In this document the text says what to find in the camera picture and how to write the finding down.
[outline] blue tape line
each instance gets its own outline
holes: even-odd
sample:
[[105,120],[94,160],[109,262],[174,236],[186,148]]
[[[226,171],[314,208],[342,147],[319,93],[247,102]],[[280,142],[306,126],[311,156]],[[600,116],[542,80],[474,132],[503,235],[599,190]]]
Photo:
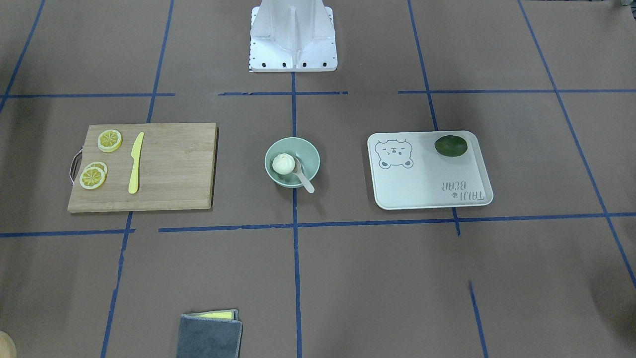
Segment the blue tape line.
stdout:
[[610,217],[636,217],[636,213],[608,213]]
[[455,222],[452,218],[424,218],[412,220],[377,220],[377,221],[341,221],[341,222],[305,222],[298,227],[331,227],[331,226],[373,226],[373,225],[408,225],[408,224],[440,224]]
[[296,73],[291,73],[291,136],[296,136]]
[[219,96],[290,96],[291,92],[223,92]]
[[451,93],[552,93],[554,90],[431,90],[433,94]]
[[612,219],[609,216],[607,216],[606,219],[607,219],[607,224],[609,225],[609,229],[612,231],[612,236],[614,236],[614,241],[616,242],[618,251],[621,253],[621,258],[623,259],[623,262],[625,263],[625,267],[627,268],[627,272],[629,273],[630,278],[632,279],[632,285],[636,289],[636,277],[634,277],[632,265],[630,264],[630,261],[627,259],[627,255],[625,254],[625,249],[623,249],[623,244],[621,243],[621,240],[619,240],[618,238],[618,234],[616,233],[616,229],[614,228],[614,223],[612,223]]
[[397,94],[460,94],[460,93],[633,93],[636,89],[569,89],[569,90],[399,90]]
[[157,72],[155,75],[155,85],[153,86],[153,95],[152,97],[150,97],[150,107],[148,108],[148,118],[146,119],[146,123],[150,123],[153,118],[157,88],[159,87],[159,77],[161,76],[161,67],[163,65],[163,55],[165,53],[165,45],[168,42],[168,32],[170,31],[170,22],[172,21],[173,8],[174,0],[170,0],[170,9],[168,9],[168,20],[165,23],[165,30],[163,32],[163,43],[161,45],[161,52],[159,53],[159,63],[157,64]]
[[76,231],[38,231],[32,233],[0,233],[0,238],[28,238],[36,236],[78,236],[134,233],[135,229],[116,230],[76,230]]
[[255,230],[255,229],[285,229],[293,224],[267,224],[267,225],[226,225],[226,226],[192,226],[192,227],[162,227],[160,233],[180,233],[184,231],[231,231],[231,230]]
[[420,37],[415,27],[415,17],[413,16],[413,6],[411,0],[408,2],[408,12],[411,15],[411,26],[413,27],[413,35],[415,36],[415,44],[417,45],[417,55],[420,57],[420,66],[422,67],[422,76],[424,77],[424,86],[426,87],[426,96],[429,100],[429,109],[431,110],[431,118],[433,120],[433,128],[438,131],[437,118],[435,116],[435,108],[433,107],[433,98],[431,97],[431,88],[429,87],[429,78],[426,75],[426,66],[424,65],[424,56],[422,55],[422,47],[420,46]]
[[481,317],[479,314],[479,307],[477,307],[477,300],[475,299],[475,292],[473,289],[473,281],[468,281],[471,289],[471,300],[473,301],[473,311],[475,313],[475,321],[477,321],[477,330],[479,331],[479,339],[481,341],[481,351],[483,352],[483,358],[488,358],[488,347],[486,347],[486,338],[483,336],[483,327],[481,326]]
[[102,353],[100,354],[100,358],[106,358],[106,350],[108,349],[108,339],[111,336],[111,327],[113,326],[113,315],[115,313],[115,304],[117,303],[117,294],[119,293],[119,284],[121,282],[121,271],[123,269],[123,253],[126,251],[126,246],[128,245],[128,231],[130,229],[130,223],[132,222],[132,211],[128,213],[128,219],[126,220],[126,233],[123,235],[123,239],[121,241],[121,251],[120,251],[120,260],[119,266],[117,269],[117,284],[115,285],[115,289],[113,290],[113,295],[111,297],[111,307],[108,311],[108,320],[106,321],[106,331],[104,332],[104,342],[102,343]]
[[219,96],[337,96],[347,95],[348,91],[325,91],[325,92],[223,92]]
[[298,195],[293,190],[293,217],[294,217],[294,280],[296,284],[296,356],[303,356],[303,329],[301,325],[300,311],[300,258],[298,255]]
[[18,57],[18,62],[15,64],[13,68],[13,73],[11,74],[11,78],[9,79],[9,84],[6,86],[6,91],[4,92],[4,98],[0,101],[0,113],[4,108],[4,104],[6,103],[7,96],[9,92],[11,92],[11,88],[13,87],[13,82],[15,82],[15,77],[18,75],[18,71],[20,70],[20,66],[22,65],[22,60],[24,59],[24,55],[27,53],[27,49],[29,48],[29,44],[31,43],[31,39],[33,38],[33,33],[36,31],[36,27],[38,26],[39,17],[42,15],[42,9],[44,8],[45,0],[40,1],[40,6],[38,8],[38,13],[36,15],[35,20],[33,20],[33,25],[31,26],[31,31],[29,31],[29,35],[27,36],[27,41],[24,43],[24,47],[22,48],[22,52],[20,52],[20,57]]
[[598,203],[600,204],[601,209],[603,210],[603,214],[607,219],[607,224],[609,225],[609,228],[612,231],[612,235],[614,236],[614,240],[618,246],[618,250],[621,253],[621,257],[623,259],[623,263],[625,264],[625,268],[627,269],[627,272],[629,273],[630,278],[632,279],[632,284],[634,288],[636,288],[636,276],[634,276],[634,273],[632,271],[632,265],[630,265],[630,262],[627,259],[627,256],[625,255],[625,251],[623,250],[623,245],[621,244],[621,241],[619,240],[618,235],[616,234],[616,230],[614,229],[614,224],[612,223],[612,219],[610,218],[609,213],[607,212],[607,208],[605,207],[603,198],[600,195],[600,191],[598,189],[596,180],[594,180],[594,176],[592,175],[590,165],[588,164],[588,161],[585,158],[585,154],[583,153],[583,148],[581,147],[579,139],[576,136],[576,132],[574,131],[574,126],[572,125],[572,121],[570,121],[570,116],[568,115],[567,110],[565,109],[563,99],[561,98],[561,95],[557,89],[557,85],[554,81],[554,78],[552,77],[552,72],[550,71],[550,68],[548,67],[548,62],[546,61],[546,58],[543,55],[543,51],[541,50],[541,47],[539,46],[539,41],[537,40],[537,36],[534,34],[534,30],[532,29],[532,25],[530,24],[530,20],[528,19],[528,15],[526,14],[525,9],[523,8],[523,4],[521,3],[521,0],[517,0],[517,3],[519,4],[519,8],[521,9],[523,18],[525,19],[525,22],[528,25],[528,29],[530,30],[530,35],[532,35],[532,40],[534,41],[534,44],[537,47],[537,51],[539,51],[539,55],[541,56],[541,60],[543,61],[543,66],[546,68],[546,72],[548,73],[548,78],[550,78],[550,82],[552,83],[552,87],[556,94],[556,98],[558,99],[559,105],[561,106],[561,110],[563,111],[563,115],[565,116],[565,120],[570,129],[570,133],[572,134],[572,138],[574,139],[574,143],[576,144],[576,148],[579,151],[579,155],[581,156],[581,160],[583,161],[585,170],[587,171],[588,176],[590,177],[592,187],[594,188],[594,192],[596,193],[598,198]]
[[349,94],[348,92],[338,92],[338,91],[331,91],[331,92],[296,92],[297,96],[337,96],[340,94]]
[[459,229],[459,218],[457,216],[457,208],[452,208],[453,210],[453,220],[455,221],[455,230],[457,230],[457,236],[462,234],[462,231]]
[[554,90],[399,90],[398,94],[553,93]]
[[[613,213],[610,216],[636,217],[636,213]],[[496,222],[496,221],[524,221],[524,220],[563,220],[574,218],[602,218],[603,213],[589,214],[563,214],[563,215],[526,215],[508,217],[475,217],[475,218],[425,218],[410,220],[370,220],[370,221],[341,221],[341,222],[304,222],[296,224],[266,224],[266,225],[230,225],[230,226],[196,226],[196,227],[163,227],[160,233],[178,233],[181,231],[225,231],[225,230],[252,230],[252,229],[288,229],[298,227],[334,227],[334,226],[376,226],[376,225],[410,225],[410,224],[443,224],[455,222]]]
[[86,94],[11,94],[8,99],[14,98],[103,98],[103,97],[173,97],[174,92],[169,93],[86,93]]
[[524,221],[524,220],[558,220],[567,218],[602,218],[604,214],[565,214],[565,215],[527,215],[511,217],[475,217],[459,218],[460,222],[489,222],[489,221]]
[[560,89],[557,91],[559,93],[631,93],[636,92],[636,89]]

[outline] plastic tray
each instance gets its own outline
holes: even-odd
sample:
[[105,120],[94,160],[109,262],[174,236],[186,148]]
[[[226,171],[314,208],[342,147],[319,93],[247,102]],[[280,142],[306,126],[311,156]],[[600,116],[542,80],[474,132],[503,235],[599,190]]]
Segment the plastic tray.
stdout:
[[[447,135],[466,140],[468,150],[445,157],[435,141]],[[375,202],[385,210],[483,206],[492,187],[477,137],[469,131],[372,134],[367,146]]]

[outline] spoon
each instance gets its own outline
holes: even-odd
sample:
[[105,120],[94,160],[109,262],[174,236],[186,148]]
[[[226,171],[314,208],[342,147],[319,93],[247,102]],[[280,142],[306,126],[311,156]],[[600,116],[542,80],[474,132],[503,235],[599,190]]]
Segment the spoon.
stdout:
[[296,162],[296,165],[294,166],[294,170],[292,170],[292,173],[294,173],[298,177],[298,179],[300,179],[300,182],[303,184],[305,189],[307,189],[309,194],[313,193],[314,186],[309,182],[309,180],[307,180],[307,177],[303,174],[303,167],[300,165],[300,161],[296,157],[294,157],[294,161]]

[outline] lemon slice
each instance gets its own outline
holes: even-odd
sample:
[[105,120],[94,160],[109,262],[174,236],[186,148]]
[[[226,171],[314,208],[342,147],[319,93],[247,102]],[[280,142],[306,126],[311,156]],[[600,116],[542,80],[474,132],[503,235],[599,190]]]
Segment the lemon slice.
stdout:
[[101,170],[104,171],[104,176],[108,175],[108,166],[106,165],[105,162],[92,162],[89,165],[84,167],[84,170],[91,168],[91,167],[96,167],[99,168]]
[[121,133],[115,129],[106,129],[97,138],[97,148],[104,153],[114,152],[121,146]]
[[97,189],[106,180],[106,174],[101,168],[96,166],[85,168],[79,176],[79,183],[84,189],[92,190]]

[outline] gray towel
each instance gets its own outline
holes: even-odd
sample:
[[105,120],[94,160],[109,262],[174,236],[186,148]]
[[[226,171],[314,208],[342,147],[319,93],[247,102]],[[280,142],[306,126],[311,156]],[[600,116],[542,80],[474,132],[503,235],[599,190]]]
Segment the gray towel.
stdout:
[[181,315],[177,358],[238,358],[243,323],[237,310]]

